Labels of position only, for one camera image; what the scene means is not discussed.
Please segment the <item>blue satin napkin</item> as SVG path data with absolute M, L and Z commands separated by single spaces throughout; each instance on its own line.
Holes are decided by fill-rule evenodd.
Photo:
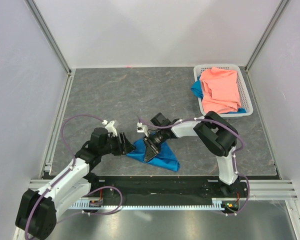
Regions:
M 144 144 L 144 141 L 140 138 L 134 142 L 134 146 L 136 147 L 136 149 L 128 153 L 126 155 L 127 157 L 147 165 L 152 165 L 173 172 L 178 172 L 178 170 L 180 169 L 179 161 L 166 142 L 161 145 L 159 154 L 149 162 L 145 162 L 146 146 Z

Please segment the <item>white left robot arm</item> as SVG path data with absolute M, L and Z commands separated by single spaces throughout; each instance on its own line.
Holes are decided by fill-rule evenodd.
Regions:
M 126 135 L 95 128 L 90 139 L 74 155 L 74 159 L 56 177 L 37 190 L 28 189 L 21 197 L 15 225 L 24 231 L 24 238 L 45 240 L 54 230 L 61 215 L 81 197 L 96 196 L 98 182 L 91 171 L 102 156 L 126 155 L 136 148 Z

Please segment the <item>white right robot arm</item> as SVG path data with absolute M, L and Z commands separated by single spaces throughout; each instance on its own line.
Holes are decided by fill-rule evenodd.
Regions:
M 239 135 L 237 130 L 220 115 L 209 111 L 202 118 L 170 121 L 159 112 L 150 121 L 151 123 L 145 123 L 140 120 L 137 124 L 138 129 L 144 125 L 156 128 L 153 134 L 147 134 L 143 138 L 146 163 L 159 155 L 165 141 L 183 137 L 198 137 L 216 156 L 219 180 L 221 181 L 220 193 L 225 197 L 230 197 L 237 191 L 235 181 L 238 179 L 239 173 L 234 158 Z

